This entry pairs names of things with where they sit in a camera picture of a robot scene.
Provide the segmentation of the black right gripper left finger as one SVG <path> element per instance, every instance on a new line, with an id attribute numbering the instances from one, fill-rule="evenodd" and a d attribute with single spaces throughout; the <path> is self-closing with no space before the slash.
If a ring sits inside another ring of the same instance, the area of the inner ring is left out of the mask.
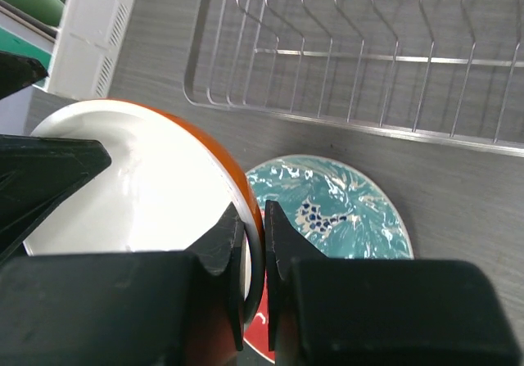
<path id="1" fill-rule="evenodd" d="M 4 365 L 225 365 L 243 347 L 233 206 L 184 251 L 17 256 L 1 267 Z"/>

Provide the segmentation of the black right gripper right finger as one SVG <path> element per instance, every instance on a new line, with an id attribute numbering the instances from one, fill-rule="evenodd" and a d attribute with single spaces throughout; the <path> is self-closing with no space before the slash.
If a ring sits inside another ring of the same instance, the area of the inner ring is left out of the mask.
<path id="1" fill-rule="evenodd" d="M 264 209 L 269 349 L 278 365 L 518 365 L 491 281 L 462 260 L 339 259 Z"/>

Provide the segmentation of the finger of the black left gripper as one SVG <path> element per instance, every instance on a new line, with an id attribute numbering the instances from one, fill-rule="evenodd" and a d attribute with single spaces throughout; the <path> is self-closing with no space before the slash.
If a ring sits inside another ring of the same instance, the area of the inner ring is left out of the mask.
<path id="1" fill-rule="evenodd" d="M 48 72 L 34 58 L 1 51 L 0 54 L 0 99 L 9 97 L 30 85 L 46 79 Z"/>
<path id="2" fill-rule="evenodd" d="M 1 136 L 1 258 L 68 197 L 111 165 L 99 141 Z"/>

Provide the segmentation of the red and teal floral plate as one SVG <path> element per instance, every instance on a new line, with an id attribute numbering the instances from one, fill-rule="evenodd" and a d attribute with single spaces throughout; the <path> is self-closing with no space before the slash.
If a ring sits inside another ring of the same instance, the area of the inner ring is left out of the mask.
<path id="1" fill-rule="evenodd" d="M 348 164 L 280 156 L 246 173 L 260 208 L 276 201 L 296 231 L 328 257 L 412 259 L 409 233 L 389 197 Z"/>

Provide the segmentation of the orange bowl white inside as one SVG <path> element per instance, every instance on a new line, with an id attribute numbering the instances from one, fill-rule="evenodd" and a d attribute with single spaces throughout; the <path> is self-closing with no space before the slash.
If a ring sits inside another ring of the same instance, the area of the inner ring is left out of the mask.
<path id="1" fill-rule="evenodd" d="M 76 102 L 44 119 L 36 138 L 95 140 L 110 165 L 66 198 L 25 239 L 30 255 L 181 251 L 228 206 L 246 239 L 244 322 L 264 288 L 264 228 L 244 171 L 195 125 L 132 102 Z"/>

